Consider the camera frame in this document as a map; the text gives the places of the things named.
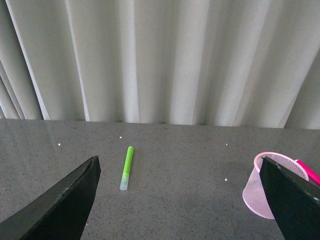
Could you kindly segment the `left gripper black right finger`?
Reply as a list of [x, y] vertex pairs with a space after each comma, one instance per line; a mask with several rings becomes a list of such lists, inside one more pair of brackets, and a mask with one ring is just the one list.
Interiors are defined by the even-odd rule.
[[286, 240], [320, 238], [320, 187], [270, 157], [262, 158], [260, 179], [269, 208]]

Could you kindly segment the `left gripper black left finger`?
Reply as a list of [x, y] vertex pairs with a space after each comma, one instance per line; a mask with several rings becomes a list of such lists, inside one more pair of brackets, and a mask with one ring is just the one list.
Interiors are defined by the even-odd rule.
[[2, 240], [79, 240], [101, 174], [93, 156], [0, 224]]

